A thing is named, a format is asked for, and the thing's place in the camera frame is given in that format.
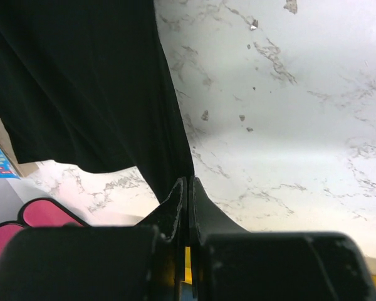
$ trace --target pink object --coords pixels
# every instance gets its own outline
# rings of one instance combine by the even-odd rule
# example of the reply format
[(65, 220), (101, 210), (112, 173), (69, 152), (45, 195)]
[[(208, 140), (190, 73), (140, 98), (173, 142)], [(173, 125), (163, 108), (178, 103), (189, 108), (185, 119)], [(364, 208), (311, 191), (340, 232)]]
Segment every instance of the pink object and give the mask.
[(64, 226), (67, 223), (82, 226), (61, 208), (46, 199), (39, 199), (28, 204), (23, 212), (23, 219), (32, 227)]
[(11, 238), (23, 229), (18, 224), (4, 224), (0, 226), (0, 254)]

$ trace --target marble countertop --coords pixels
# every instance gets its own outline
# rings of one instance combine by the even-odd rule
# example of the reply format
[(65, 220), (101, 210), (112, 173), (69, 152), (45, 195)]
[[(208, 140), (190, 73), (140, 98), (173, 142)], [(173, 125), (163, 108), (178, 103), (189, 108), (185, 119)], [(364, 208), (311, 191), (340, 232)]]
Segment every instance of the marble countertop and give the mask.
[[(156, 6), (212, 200), (248, 230), (341, 231), (376, 258), (376, 1)], [(97, 223), (157, 205), (136, 169), (91, 175), (44, 162), (31, 178)]]

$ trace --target white marble surface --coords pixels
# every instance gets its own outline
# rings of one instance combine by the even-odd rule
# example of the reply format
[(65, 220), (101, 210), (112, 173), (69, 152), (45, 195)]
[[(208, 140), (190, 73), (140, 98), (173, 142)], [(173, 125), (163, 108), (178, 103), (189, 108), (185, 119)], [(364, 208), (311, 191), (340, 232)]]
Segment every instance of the white marble surface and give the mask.
[[(215, 203), (253, 231), (342, 231), (376, 258), (376, 0), (156, 5), (196, 173)], [(135, 169), (45, 162), (32, 178), (108, 223), (157, 204)]]

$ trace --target black cloth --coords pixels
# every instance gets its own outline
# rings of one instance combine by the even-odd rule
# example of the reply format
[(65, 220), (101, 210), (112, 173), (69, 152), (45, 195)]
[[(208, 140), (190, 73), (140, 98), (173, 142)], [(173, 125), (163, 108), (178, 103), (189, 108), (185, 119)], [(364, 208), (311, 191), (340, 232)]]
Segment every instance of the black cloth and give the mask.
[(152, 0), (0, 1), (0, 117), (19, 163), (194, 174)]

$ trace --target marble table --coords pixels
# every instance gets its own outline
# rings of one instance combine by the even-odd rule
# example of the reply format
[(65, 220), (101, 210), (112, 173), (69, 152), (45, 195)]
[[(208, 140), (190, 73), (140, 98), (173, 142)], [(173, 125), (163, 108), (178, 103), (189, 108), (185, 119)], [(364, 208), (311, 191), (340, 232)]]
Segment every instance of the marble table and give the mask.
[[(341, 231), (376, 258), (376, 0), (156, 6), (212, 200), (248, 230)], [(31, 178), (97, 223), (157, 205), (136, 169), (44, 162)]]

